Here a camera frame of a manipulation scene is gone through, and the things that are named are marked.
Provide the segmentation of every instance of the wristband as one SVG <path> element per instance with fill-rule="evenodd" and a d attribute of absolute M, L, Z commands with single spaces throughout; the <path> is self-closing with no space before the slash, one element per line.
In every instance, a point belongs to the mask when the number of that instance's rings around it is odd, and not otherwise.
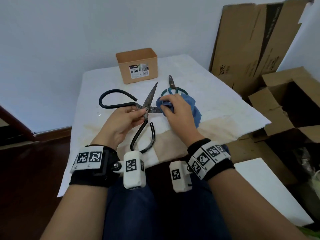
<path fill-rule="evenodd" d="M 235 169 L 228 147 L 208 138 L 190 145 L 188 153 L 191 157 L 187 163 L 199 179 L 208 181 L 226 169 Z"/>
<path fill-rule="evenodd" d="M 80 149 L 74 161 L 69 185 L 78 184 L 108 188 L 119 177 L 118 173 L 113 172 L 113 166 L 118 161 L 118 154 L 114 149 L 102 145 L 87 145 Z"/>

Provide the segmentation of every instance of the hand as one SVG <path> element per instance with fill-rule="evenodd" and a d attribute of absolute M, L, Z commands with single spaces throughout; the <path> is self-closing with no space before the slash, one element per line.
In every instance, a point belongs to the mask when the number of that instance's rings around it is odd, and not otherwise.
<path fill-rule="evenodd" d="M 145 108 L 137 110 L 136 106 L 116 109 L 91 144 L 104 145 L 117 150 L 118 145 L 124 141 L 127 133 L 144 122 L 142 116 L 145 113 Z"/>
<path fill-rule="evenodd" d="M 174 113 L 164 105 L 161 105 L 161 109 L 166 115 L 172 130 L 187 147 L 205 138 L 196 129 L 191 106 L 179 94 L 166 95 L 161 97 L 160 100 L 172 103 Z"/>

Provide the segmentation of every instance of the wooden floor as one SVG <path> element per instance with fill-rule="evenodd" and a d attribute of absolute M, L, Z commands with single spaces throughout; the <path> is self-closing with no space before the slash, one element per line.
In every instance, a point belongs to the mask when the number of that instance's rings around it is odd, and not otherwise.
<path fill-rule="evenodd" d="M 38 240 L 53 215 L 70 137 L 0 150 L 0 239 Z"/>

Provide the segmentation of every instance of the black wrist strap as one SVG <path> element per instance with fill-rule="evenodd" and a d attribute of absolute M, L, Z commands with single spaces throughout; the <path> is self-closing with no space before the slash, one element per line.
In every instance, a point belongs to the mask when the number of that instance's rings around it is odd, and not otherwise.
<path fill-rule="evenodd" d="M 118 177 L 118 173 L 113 172 L 113 165 L 118 162 L 117 152 L 108 147 L 103 146 L 102 161 L 100 169 L 85 169 L 74 171 L 71 176 L 69 185 L 90 185 L 100 187 L 110 187 L 113 185 Z"/>
<path fill-rule="evenodd" d="M 196 141 L 195 143 L 193 143 L 192 145 L 190 145 L 188 147 L 188 153 L 190 156 L 194 155 L 194 153 L 196 153 L 196 151 L 198 151 L 198 149 L 200 149 L 201 146 L 209 143 L 211 140 L 208 139 L 208 138 L 205 138 L 205 139 L 202 139 L 202 140 L 199 140 L 199 141 Z M 222 145 L 222 148 L 224 150 L 226 150 L 227 153 L 230 154 L 229 152 L 229 149 L 226 145 Z M 221 173 L 222 171 L 225 171 L 227 169 L 230 169 L 230 168 L 233 168 L 235 169 L 234 167 L 234 164 L 233 162 L 229 159 L 229 158 L 226 158 L 220 162 L 218 162 L 217 164 L 215 164 L 213 166 L 213 168 L 211 168 L 207 173 L 206 175 L 204 176 L 204 180 L 205 181 L 208 181 L 209 179 L 211 179 L 212 177 L 216 176 L 217 174 Z"/>

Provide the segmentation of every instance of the blue rag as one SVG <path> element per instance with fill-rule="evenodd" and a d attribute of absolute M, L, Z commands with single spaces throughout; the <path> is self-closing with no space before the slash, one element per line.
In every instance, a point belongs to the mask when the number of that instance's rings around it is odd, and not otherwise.
<path fill-rule="evenodd" d="M 195 124 L 195 127 L 198 128 L 199 124 L 200 124 L 200 120 L 201 120 L 201 113 L 200 113 L 199 109 L 197 109 L 197 107 L 195 106 L 196 101 L 193 99 L 193 97 L 190 97 L 184 93 L 182 93 L 181 96 L 191 106 L 194 124 Z M 161 110 L 162 113 L 163 113 L 163 111 L 160 108 L 160 105 L 167 106 L 172 111 L 172 113 L 174 112 L 174 106 L 172 105 L 172 103 L 170 103 L 169 101 L 160 101 L 160 97 L 157 99 L 155 104 L 158 107 L 158 109 Z"/>

